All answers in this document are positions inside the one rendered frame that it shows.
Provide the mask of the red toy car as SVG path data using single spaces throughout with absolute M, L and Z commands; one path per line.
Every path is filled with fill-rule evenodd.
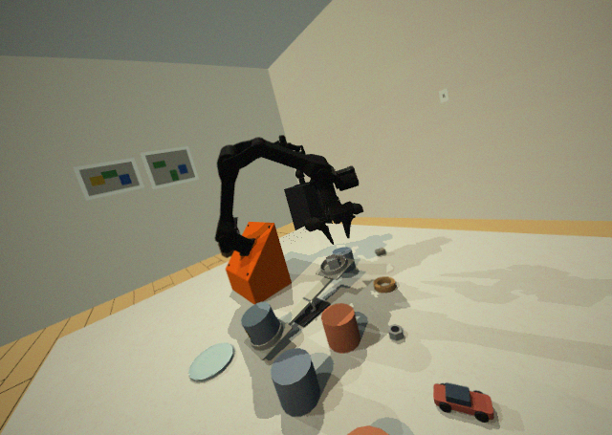
M 433 399 L 444 412 L 454 410 L 474 415 L 482 423 L 493 420 L 492 398 L 481 391 L 471 392 L 468 387 L 452 383 L 434 384 Z

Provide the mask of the brown ring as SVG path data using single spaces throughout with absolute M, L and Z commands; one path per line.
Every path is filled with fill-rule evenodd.
M 389 283 L 388 285 L 381 286 L 382 283 Z M 379 293 L 390 293 L 395 290 L 396 283 L 395 279 L 389 276 L 381 276 L 375 279 L 373 283 L 374 289 Z

